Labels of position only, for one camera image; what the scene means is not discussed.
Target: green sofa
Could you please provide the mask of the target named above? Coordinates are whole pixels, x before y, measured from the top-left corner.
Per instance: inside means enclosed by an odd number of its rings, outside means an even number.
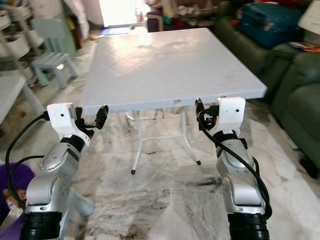
[[[214,34],[267,86],[264,100],[308,157],[301,164],[315,177],[320,169],[320,54],[287,43],[273,49],[259,46],[233,27],[235,2],[220,2]]]

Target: white tile floor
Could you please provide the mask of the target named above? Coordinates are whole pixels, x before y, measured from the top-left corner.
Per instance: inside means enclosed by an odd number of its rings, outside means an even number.
[[[73,57],[79,76],[65,89],[55,81],[35,87],[46,103],[81,104],[94,41]],[[165,109],[165,114],[179,109]],[[153,115],[154,111],[145,111]],[[22,127],[35,117],[21,96],[1,126],[1,156]],[[137,148],[137,132],[125,114],[110,114],[105,127],[96,131],[89,148],[82,154],[73,187],[95,201],[88,218],[72,215],[65,239],[68,240],[225,240],[229,225],[216,170],[214,145],[198,131],[194,109],[187,112],[191,145],[202,161],[198,166],[184,149],[182,139],[148,142],[135,175],[131,167]],[[175,133],[178,119],[146,122],[148,135]],[[267,222],[271,239],[316,240],[320,235],[320,185],[299,166],[299,154],[293,151],[267,107],[248,101],[241,134],[250,152],[260,163],[260,171],[271,198],[273,215]],[[48,122],[31,129],[17,144],[11,161],[29,155],[45,154],[57,142],[58,135]],[[39,161],[30,165],[37,171]]]

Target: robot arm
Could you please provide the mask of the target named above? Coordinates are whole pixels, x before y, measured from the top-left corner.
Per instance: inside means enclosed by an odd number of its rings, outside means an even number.
[[[222,97],[217,105],[205,108],[197,99],[196,115],[200,130],[216,146],[216,167],[223,182],[231,239],[267,240],[266,219],[272,213],[268,191],[259,177],[258,162],[247,151],[245,139],[238,138],[245,103],[241,97]]]
[[[55,239],[60,234],[60,221],[66,211],[71,181],[76,174],[81,151],[89,146],[93,130],[101,129],[107,120],[108,106],[102,106],[92,124],[81,118],[82,109],[72,103],[47,107],[50,122],[59,134],[56,143],[40,163],[40,174],[27,187],[24,225],[20,239]]]

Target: light blue chair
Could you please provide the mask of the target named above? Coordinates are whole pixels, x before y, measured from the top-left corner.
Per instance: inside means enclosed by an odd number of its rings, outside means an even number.
[[[41,86],[49,84],[47,76],[42,70],[52,70],[59,87],[64,89],[68,85],[68,80],[64,79],[60,67],[65,64],[69,67],[72,77],[76,77],[77,71],[74,63],[64,48],[63,39],[65,37],[64,25],[60,19],[33,19],[32,26],[44,38],[47,52],[32,62],[35,74]]]

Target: blue suitcase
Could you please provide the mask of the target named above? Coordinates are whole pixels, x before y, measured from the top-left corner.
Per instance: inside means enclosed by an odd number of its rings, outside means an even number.
[[[249,3],[244,7],[238,30],[266,49],[299,41],[301,13],[280,4]]]

